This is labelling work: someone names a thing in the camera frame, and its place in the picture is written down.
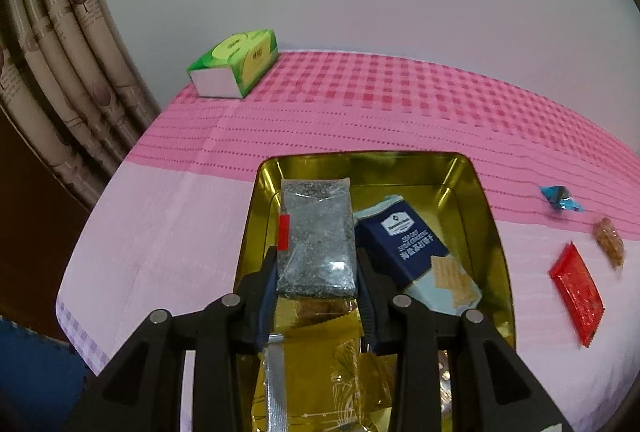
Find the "clear fried twist packet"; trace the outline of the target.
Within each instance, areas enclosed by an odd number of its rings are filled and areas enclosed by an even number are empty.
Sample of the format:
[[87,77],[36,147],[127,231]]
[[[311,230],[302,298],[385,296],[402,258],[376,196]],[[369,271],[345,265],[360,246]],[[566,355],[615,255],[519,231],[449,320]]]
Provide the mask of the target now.
[[624,241],[608,217],[600,218],[592,229],[594,240],[614,268],[620,268],[625,261]]

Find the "grey sesame cake packet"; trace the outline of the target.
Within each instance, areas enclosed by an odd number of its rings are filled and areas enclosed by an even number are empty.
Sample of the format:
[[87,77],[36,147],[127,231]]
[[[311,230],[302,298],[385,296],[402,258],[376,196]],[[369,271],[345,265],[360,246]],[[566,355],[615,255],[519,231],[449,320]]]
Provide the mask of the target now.
[[280,296],[354,297],[357,253],[350,180],[285,179],[281,198],[288,243],[277,258]]

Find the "green tissue box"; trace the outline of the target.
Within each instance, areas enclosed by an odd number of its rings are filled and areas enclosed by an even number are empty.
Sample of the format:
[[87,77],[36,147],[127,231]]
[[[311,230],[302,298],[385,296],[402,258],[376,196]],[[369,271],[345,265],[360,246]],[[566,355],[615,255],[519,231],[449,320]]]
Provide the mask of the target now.
[[235,33],[202,54],[186,73],[201,97],[243,99],[278,57],[273,30]]

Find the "red snack packet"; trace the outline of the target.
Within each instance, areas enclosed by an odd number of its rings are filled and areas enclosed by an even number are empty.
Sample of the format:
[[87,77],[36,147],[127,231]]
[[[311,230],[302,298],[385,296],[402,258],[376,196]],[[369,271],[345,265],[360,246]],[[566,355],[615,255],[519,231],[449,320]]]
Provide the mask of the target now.
[[549,270],[558,289],[580,344],[589,348],[596,335],[605,308],[589,269],[574,242],[568,243]]

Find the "maroon toffee tin box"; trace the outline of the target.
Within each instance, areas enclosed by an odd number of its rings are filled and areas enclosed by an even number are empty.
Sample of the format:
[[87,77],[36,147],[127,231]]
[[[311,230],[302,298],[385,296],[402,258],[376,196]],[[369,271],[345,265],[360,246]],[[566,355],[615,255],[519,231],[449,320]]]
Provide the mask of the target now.
[[397,192],[444,239],[483,292],[478,310],[512,348],[513,300],[506,257],[480,178],[472,163],[451,152],[338,152],[271,158],[259,166],[239,258],[238,275],[254,273],[278,242],[282,181],[352,182],[352,203],[362,209]]

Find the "navy blue cracker packet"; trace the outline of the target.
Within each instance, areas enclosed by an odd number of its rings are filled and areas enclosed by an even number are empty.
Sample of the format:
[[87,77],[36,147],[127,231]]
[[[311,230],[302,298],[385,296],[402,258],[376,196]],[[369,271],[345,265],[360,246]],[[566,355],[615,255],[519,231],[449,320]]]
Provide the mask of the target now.
[[460,316],[482,293],[462,263],[401,196],[354,214],[356,241],[400,292],[437,313]]

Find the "beige patterned curtain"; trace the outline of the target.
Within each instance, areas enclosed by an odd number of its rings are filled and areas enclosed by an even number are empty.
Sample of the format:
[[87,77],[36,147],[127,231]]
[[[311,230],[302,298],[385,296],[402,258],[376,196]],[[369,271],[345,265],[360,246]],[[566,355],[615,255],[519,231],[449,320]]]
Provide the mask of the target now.
[[102,0],[1,0],[1,112],[94,207],[158,108]]

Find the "yellow gold snack packet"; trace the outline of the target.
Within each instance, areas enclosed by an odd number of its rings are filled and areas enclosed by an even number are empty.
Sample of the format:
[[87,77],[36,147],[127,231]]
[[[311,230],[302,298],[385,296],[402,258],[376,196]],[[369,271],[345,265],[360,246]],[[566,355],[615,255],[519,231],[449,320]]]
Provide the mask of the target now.
[[396,357],[363,349],[354,300],[280,299],[259,359],[254,431],[386,431]]

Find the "pink checkered tablecloth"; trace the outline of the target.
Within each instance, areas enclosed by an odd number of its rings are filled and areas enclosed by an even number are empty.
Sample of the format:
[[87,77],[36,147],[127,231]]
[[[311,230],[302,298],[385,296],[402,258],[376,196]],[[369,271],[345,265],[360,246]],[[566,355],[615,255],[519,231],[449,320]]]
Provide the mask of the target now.
[[[227,293],[260,163],[358,150],[465,155],[497,222],[516,348],[577,431],[603,426],[639,372],[639,159],[574,111],[468,71],[406,58],[285,51],[243,100],[186,87],[108,183],[66,268],[56,317],[100,371],[155,308],[175,314]],[[556,211],[565,186],[584,211]],[[594,240],[608,217],[614,268]],[[549,276],[574,242],[605,312],[589,348]]]

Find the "dark wooden door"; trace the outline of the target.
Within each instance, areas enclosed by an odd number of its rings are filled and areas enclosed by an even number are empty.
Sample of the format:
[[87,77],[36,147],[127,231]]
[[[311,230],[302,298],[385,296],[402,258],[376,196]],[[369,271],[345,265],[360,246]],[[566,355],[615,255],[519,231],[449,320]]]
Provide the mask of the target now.
[[88,211],[1,117],[1,315],[63,341],[55,316]]

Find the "blue wrapped candy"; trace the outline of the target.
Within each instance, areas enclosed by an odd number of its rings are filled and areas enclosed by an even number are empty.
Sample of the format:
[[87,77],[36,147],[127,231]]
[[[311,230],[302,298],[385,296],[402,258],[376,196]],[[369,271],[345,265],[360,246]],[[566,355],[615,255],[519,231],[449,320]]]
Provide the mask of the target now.
[[544,199],[556,211],[571,211],[582,213],[584,208],[577,202],[565,186],[553,185],[539,188]]

